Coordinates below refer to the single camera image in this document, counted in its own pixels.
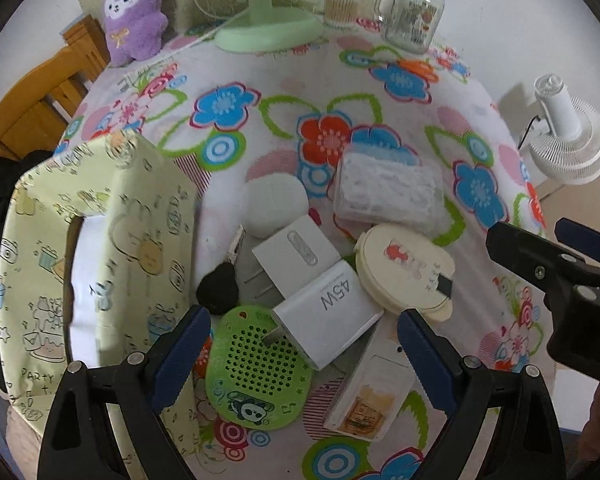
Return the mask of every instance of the cotton swab container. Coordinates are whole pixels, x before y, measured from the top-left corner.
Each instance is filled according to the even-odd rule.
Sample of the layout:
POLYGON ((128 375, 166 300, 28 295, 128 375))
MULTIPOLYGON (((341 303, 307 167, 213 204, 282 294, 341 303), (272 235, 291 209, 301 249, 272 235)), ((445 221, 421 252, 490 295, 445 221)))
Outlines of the cotton swab container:
POLYGON ((334 28, 349 27, 358 16, 360 0, 325 0, 324 23, 334 28))

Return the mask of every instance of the beige floor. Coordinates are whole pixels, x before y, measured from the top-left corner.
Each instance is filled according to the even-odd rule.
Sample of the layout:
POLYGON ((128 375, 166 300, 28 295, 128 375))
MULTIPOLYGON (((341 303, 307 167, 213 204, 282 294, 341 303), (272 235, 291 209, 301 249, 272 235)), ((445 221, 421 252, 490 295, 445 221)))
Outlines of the beige floor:
POLYGON ((542 200, 547 231, 553 234, 557 220, 566 216, 600 231, 600 177, 584 186, 564 186, 542 200))

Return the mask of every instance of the blue gripper pad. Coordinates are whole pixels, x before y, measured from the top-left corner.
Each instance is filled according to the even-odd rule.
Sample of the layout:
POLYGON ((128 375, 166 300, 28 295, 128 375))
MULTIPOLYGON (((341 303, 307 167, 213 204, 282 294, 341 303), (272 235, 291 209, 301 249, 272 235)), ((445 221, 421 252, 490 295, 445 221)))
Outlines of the blue gripper pad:
MULTIPOLYGON (((445 412, 449 418, 456 412, 458 406, 454 394, 454 377, 430 338, 437 338, 438 342, 445 342, 452 352, 455 351, 446 339, 436 336, 428 327, 430 333, 425 334, 410 312, 412 311, 405 310, 398 318, 398 340, 429 397, 431 405, 435 409, 445 412)), ((413 312, 422 320, 417 311, 413 312)))
POLYGON ((600 233, 568 218, 555 223, 555 238, 600 263, 600 233))
POLYGON ((157 414, 164 408, 173 406, 178 399, 180 391, 193 369, 193 364, 211 332, 209 311, 206 308, 200 308, 195 312, 194 308, 192 307, 192 311, 185 314, 173 332, 161 335, 147 354, 148 357, 151 357, 153 349, 160 345, 162 338, 166 338, 166 341, 169 341, 170 337, 175 339, 170 345, 168 353, 162 358, 160 367, 154 376, 154 392, 150 403, 157 414))

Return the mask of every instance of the transparent plastic container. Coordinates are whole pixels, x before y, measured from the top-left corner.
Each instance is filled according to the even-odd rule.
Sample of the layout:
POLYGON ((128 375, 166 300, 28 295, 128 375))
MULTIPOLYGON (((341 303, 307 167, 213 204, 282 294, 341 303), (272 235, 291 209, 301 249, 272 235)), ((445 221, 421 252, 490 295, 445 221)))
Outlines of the transparent plastic container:
POLYGON ((407 150, 350 144, 338 165, 333 209, 343 219, 404 224, 432 236, 444 199, 435 162, 407 150))
POLYGON ((445 10, 445 0, 393 0, 387 16, 376 0, 376 18, 382 23, 384 38, 413 54, 424 54, 445 10))

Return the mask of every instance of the jar handle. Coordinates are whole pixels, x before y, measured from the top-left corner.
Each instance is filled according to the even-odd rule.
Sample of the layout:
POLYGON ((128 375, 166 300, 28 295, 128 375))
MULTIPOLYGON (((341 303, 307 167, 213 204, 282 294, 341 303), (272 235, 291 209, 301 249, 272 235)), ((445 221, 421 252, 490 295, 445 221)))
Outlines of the jar handle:
POLYGON ((382 4, 382 0, 376 0, 376 2, 374 3, 374 13, 376 15, 376 20, 378 20, 380 23, 384 23, 386 21, 386 17, 380 11, 381 4, 382 4))

